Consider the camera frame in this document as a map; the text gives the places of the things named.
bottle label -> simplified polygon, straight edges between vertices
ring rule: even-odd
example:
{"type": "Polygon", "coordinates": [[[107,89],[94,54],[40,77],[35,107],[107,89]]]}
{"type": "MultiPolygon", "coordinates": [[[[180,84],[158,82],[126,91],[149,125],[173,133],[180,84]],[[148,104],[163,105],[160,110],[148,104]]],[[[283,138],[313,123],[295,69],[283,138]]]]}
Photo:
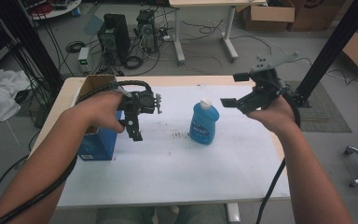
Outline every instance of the bottle label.
{"type": "Polygon", "coordinates": [[[205,127],[203,127],[200,123],[197,123],[196,121],[193,121],[193,123],[191,125],[191,131],[197,137],[209,138],[208,130],[205,127]]]}

person's leg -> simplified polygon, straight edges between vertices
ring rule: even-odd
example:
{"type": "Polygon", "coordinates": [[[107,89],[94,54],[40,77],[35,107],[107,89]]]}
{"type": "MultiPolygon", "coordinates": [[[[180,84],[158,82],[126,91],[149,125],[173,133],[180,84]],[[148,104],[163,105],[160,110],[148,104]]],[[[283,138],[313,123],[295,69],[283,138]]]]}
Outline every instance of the person's leg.
{"type": "Polygon", "coordinates": [[[179,206],[176,224],[227,224],[224,204],[179,206]]]}
{"type": "Polygon", "coordinates": [[[154,207],[103,208],[97,211],[97,224],[152,224],[154,207]]]}

bottle cap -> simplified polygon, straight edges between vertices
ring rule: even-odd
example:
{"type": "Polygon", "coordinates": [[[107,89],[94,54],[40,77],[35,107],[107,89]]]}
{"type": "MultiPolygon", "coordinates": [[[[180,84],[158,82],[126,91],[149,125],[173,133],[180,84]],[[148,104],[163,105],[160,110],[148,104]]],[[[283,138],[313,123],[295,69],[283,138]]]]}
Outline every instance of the bottle cap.
{"type": "Polygon", "coordinates": [[[207,110],[207,109],[211,108],[212,103],[207,98],[202,98],[200,101],[200,105],[201,105],[202,109],[207,110]]]}

blue bottle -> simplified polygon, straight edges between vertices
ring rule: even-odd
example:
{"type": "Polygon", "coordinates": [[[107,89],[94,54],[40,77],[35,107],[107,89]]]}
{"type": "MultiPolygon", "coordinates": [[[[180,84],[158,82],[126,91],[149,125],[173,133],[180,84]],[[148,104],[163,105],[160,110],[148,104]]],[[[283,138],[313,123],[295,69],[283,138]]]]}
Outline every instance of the blue bottle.
{"type": "Polygon", "coordinates": [[[194,105],[193,109],[190,137],[198,143],[210,145],[214,138],[215,123],[219,119],[219,112],[212,106],[211,101],[205,98],[194,105]]]}

blue liquid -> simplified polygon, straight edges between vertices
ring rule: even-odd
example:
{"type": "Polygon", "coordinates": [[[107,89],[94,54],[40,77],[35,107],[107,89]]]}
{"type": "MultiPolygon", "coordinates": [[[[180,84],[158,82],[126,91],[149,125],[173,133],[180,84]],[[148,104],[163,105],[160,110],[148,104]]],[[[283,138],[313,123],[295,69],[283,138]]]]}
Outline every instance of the blue liquid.
{"type": "Polygon", "coordinates": [[[190,137],[198,143],[210,145],[214,139],[215,123],[219,119],[219,112],[213,106],[206,110],[202,109],[200,103],[194,105],[193,110],[190,137]]]}

